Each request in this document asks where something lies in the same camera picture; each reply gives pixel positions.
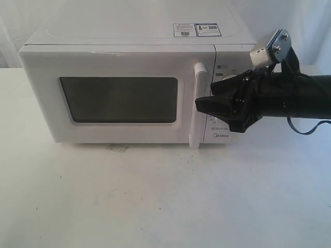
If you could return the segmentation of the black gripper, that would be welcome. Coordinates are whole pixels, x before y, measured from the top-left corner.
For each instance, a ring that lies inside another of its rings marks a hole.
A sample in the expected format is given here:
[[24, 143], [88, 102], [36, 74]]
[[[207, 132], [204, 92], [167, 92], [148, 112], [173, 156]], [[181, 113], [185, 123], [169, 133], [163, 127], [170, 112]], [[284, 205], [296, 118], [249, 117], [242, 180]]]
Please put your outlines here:
[[257, 107], [257, 88], [266, 69], [247, 70], [228, 80], [213, 82], [211, 96], [195, 100], [198, 112], [229, 121], [229, 130], [244, 133], [262, 116]]

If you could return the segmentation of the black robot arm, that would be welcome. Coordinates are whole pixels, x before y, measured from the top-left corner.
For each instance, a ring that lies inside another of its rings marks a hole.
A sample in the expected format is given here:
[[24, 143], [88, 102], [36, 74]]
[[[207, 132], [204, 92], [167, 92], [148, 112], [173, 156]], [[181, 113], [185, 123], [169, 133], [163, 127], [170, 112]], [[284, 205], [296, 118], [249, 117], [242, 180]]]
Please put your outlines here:
[[330, 123], [329, 75], [247, 70], [210, 88], [211, 96], [197, 98], [196, 108], [227, 123], [231, 132], [244, 133], [262, 117], [286, 118], [296, 133], [292, 118]]

